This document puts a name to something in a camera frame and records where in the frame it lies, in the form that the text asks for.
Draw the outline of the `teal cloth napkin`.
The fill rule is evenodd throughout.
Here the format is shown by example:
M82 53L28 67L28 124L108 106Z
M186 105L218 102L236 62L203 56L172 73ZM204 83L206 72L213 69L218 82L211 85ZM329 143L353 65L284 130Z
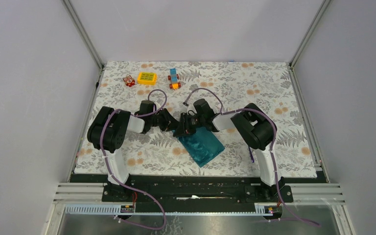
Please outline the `teal cloth napkin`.
M194 134L177 139L199 167L203 167L225 150L221 141L205 127L199 127Z

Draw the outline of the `gold purple spoon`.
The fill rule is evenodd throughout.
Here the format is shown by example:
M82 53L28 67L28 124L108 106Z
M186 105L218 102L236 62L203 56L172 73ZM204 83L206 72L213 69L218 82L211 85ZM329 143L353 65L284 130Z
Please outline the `gold purple spoon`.
M250 155L250 158L251 158L251 162L254 163L255 162L255 158L254 158L254 150L251 148L251 147L248 147L248 150L249 150L249 155Z

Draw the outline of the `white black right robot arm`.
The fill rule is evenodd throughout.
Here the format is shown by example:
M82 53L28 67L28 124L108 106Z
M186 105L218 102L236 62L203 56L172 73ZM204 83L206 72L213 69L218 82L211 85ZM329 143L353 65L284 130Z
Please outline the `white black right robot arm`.
M268 157L262 152L266 146L273 151L277 127L254 103L221 114L215 113L205 99L197 100L188 105L187 112L181 113L172 132L194 161L203 167L224 151L215 133L226 129L236 129L248 145L252 161L258 162L260 179L266 184L261 188L261 195L266 201L275 201L281 194L277 185L281 176L274 155Z

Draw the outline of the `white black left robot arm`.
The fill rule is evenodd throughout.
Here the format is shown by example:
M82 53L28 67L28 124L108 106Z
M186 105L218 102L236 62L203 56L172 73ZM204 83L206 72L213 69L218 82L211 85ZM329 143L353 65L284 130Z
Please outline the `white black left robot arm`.
M87 140L102 151L107 161L108 180L116 184L113 194L118 200L127 201L132 196L131 186L126 184L130 174L121 150L126 133L146 134L152 127L167 132L175 130L178 124L166 108L157 107L150 100L142 101L134 114L107 106L100 109L88 129Z

